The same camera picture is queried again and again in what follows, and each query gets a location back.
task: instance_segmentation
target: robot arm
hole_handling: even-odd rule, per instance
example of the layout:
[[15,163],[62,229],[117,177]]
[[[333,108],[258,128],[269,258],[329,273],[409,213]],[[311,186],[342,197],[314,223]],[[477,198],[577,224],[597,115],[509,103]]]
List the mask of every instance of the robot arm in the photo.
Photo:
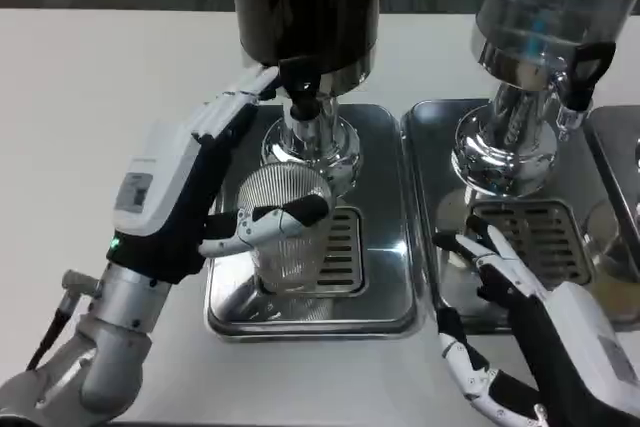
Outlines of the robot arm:
[[[235,147],[278,69],[255,67],[178,126],[156,124],[117,195],[100,280],[76,272],[27,370],[0,386],[0,426],[87,427],[120,415],[142,385],[149,334],[170,289],[206,258],[297,235],[329,212],[308,195],[289,204],[209,216]],[[74,336],[39,366],[81,296],[88,312]]]
[[478,242],[455,233],[433,242],[473,265],[478,295],[506,310],[539,391],[491,369],[445,307],[437,313],[443,357],[465,398],[504,427],[640,425],[640,381],[591,294],[569,282],[546,290],[495,227],[475,216],[467,227]]

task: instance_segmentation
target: white table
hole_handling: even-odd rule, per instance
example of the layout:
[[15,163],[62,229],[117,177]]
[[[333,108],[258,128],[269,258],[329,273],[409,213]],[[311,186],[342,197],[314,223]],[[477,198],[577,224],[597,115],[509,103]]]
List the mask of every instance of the white table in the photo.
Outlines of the white table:
[[[382,16],[374,73],[344,101],[378,103],[399,117],[423,99],[491,95],[494,82],[468,47],[472,23],[469,15]],[[596,103],[640,101],[639,39],[633,18]],[[102,272],[112,202],[149,121],[184,117],[240,68],[233,14],[0,11],[0,379],[36,348],[61,274]],[[204,328],[194,295],[203,291],[200,275],[172,292],[125,418],[490,425],[449,379],[431,320],[399,340],[229,344]],[[180,332],[189,332],[183,341]],[[640,333],[622,341],[640,366]],[[473,343],[531,379],[513,339]]]

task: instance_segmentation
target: metal grate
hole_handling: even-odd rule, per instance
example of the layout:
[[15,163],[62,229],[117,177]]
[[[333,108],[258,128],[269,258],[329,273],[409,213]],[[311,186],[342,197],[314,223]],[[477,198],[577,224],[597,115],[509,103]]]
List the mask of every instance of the metal grate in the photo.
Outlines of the metal grate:
[[472,212],[502,231],[545,287],[591,280],[577,226],[562,202],[487,201],[475,204]]
[[364,282],[360,242],[360,215],[352,207],[337,207],[329,233],[324,266],[314,284],[297,294],[350,294]]

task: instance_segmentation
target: drip tray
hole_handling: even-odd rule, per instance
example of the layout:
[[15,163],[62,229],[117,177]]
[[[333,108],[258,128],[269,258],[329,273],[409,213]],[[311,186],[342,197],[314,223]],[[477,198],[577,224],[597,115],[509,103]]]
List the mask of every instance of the drip tray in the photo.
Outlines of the drip tray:
[[[324,267],[317,280],[296,290],[296,295],[351,294],[363,285],[360,215],[351,207],[338,207],[333,214]],[[268,293],[277,293],[277,289],[269,284],[263,284],[263,287]]]
[[498,228],[547,289],[588,284],[591,272],[569,207],[560,201],[486,201],[472,211]]
[[[261,106],[234,156],[216,204],[235,209],[238,187],[260,166],[268,129],[281,106]],[[397,336],[418,320],[411,267],[409,198],[399,126],[384,109],[343,105],[340,115],[360,137],[364,162],[356,186],[338,200],[325,265],[315,282],[279,293],[254,273],[251,254],[209,263],[205,314],[218,334],[238,340]]]
[[[507,329],[505,311],[477,296],[481,282],[475,269],[431,242],[437,231],[463,232],[465,220],[475,213],[506,234],[548,288],[563,281],[584,285],[617,328],[640,325],[636,285],[611,275],[607,249],[613,246],[604,239],[614,237],[606,227],[612,224],[615,234],[616,222],[606,215],[611,203],[583,132],[558,144],[557,165],[547,183],[525,199],[479,194],[456,175],[451,151],[458,122],[487,102],[427,101],[403,118],[405,158],[418,206],[418,215],[410,218],[411,235],[423,246],[415,262],[426,266],[434,308],[455,307],[469,333]],[[550,125],[555,124],[555,114],[548,112]],[[594,238],[596,230],[602,232]]]

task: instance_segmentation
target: clear plastic cup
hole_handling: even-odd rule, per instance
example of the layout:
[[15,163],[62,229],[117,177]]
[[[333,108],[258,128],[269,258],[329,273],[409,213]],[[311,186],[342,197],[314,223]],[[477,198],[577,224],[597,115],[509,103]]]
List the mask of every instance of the clear plastic cup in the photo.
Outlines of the clear plastic cup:
[[290,291],[314,282],[324,265],[335,199],[325,178],[304,164],[267,164],[240,186],[237,206],[246,210],[282,205],[306,195],[325,199],[329,215],[300,236],[266,243],[252,252],[256,274],[271,291]]

